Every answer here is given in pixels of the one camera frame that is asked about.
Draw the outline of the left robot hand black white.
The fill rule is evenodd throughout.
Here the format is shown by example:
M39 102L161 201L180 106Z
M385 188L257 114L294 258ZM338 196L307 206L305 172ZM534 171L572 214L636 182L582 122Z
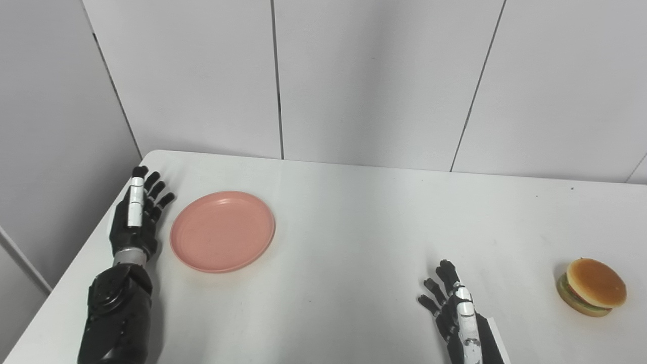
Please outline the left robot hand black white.
M115 207L109 233L114 265L145 265L157 253L157 224L175 200L174 193L161 195L165 188L159 172L150 172L144 165L132 170L126 193Z

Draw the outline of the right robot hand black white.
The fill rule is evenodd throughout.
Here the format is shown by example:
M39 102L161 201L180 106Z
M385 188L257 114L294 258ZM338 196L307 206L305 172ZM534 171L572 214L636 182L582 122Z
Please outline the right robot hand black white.
M431 297L418 296L418 303L434 318L451 363L509 363L503 339L492 318L482 316L469 289L460 281L455 265L443 259L435 268L439 282L423 281Z

